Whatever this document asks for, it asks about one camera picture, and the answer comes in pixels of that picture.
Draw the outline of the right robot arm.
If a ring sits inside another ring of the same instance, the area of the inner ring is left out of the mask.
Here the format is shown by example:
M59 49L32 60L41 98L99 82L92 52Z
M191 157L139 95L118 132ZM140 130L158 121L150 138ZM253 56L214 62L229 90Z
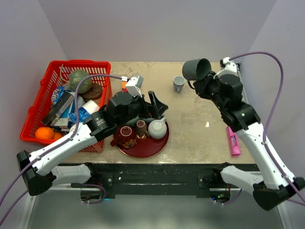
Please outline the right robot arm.
M243 101L243 84L238 76L221 77L210 72L194 80L200 98L211 100L220 111L225 124L247 147L261 174L252 175L229 163L213 170L213 184L231 184L253 195L256 203L270 211L305 187L305 180L289 172L280 163L272 144L263 137L264 127L255 109Z

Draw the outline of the dark grey mug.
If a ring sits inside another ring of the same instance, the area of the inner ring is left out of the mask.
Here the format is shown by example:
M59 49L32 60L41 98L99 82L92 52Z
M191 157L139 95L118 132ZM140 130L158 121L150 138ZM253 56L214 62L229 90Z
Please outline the dark grey mug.
M191 89L195 88L190 81L200 81L211 71L211 63L206 58L186 61L182 67L182 75Z

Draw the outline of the red floral mug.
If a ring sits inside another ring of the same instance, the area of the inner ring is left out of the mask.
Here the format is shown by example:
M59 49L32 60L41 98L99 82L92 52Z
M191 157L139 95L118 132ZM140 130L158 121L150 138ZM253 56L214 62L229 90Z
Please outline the red floral mug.
M136 144L136 132L132 127L122 126L111 141L111 146L131 148Z

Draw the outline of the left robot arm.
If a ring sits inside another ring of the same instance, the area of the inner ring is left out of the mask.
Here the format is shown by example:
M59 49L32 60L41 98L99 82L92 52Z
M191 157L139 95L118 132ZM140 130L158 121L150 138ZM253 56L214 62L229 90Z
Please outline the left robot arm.
M115 134L118 128L136 117L162 118L168 105L158 100L153 91L148 92L150 102L143 96L118 92L99 111L74 131L52 144L31 153L23 150L17 154L20 175L31 196L37 196L54 185L84 183L88 187L98 184L99 176L87 165L63 167L59 164L80 150Z

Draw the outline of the small grey mug white inside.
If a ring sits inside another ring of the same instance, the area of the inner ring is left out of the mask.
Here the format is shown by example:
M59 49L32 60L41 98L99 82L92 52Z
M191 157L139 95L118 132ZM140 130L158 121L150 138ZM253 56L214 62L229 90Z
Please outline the small grey mug white inside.
M176 93L180 93L185 84L185 79L182 76L175 76L173 79L173 89Z

